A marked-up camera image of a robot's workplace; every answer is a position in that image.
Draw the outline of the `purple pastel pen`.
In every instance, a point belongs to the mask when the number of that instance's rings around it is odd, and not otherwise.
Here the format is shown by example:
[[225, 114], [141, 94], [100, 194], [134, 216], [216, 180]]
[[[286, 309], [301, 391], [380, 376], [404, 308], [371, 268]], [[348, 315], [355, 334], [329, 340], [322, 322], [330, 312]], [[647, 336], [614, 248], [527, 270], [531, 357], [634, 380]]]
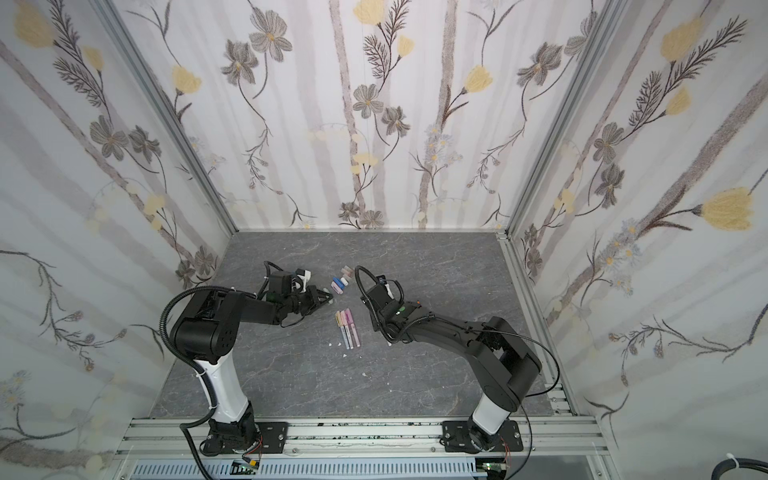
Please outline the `purple pastel pen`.
[[353, 342], [355, 348], [360, 348], [361, 347], [361, 342], [360, 342], [359, 335], [358, 335], [358, 332], [357, 332], [357, 329], [356, 329], [354, 318], [353, 318], [351, 310], [349, 308], [347, 308], [345, 310], [345, 316], [346, 316], [346, 319], [347, 319], [347, 324], [348, 324], [348, 328], [349, 328], [349, 331], [350, 331], [350, 334], [351, 334], [352, 342]]

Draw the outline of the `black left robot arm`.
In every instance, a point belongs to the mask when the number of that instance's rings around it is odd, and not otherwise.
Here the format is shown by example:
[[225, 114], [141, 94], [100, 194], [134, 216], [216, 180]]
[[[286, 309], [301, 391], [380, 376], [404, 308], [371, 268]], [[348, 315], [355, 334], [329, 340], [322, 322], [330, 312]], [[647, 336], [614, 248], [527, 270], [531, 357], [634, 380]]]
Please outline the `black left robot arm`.
[[299, 321], [333, 300], [333, 294], [310, 283], [305, 269], [284, 270], [266, 261], [257, 292], [231, 287], [196, 286], [176, 295], [161, 313], [161, 341], [192, 368], [209, 402], [206, 415], [181, 427], [191, 439], [192, 428], [208, 426], [206, 438], [192, 452], [207, 457], [245, 454], [263, 446], [252, 402], [237, 377], [232, 352], [240, 325], [281, 327], [291, 315]]

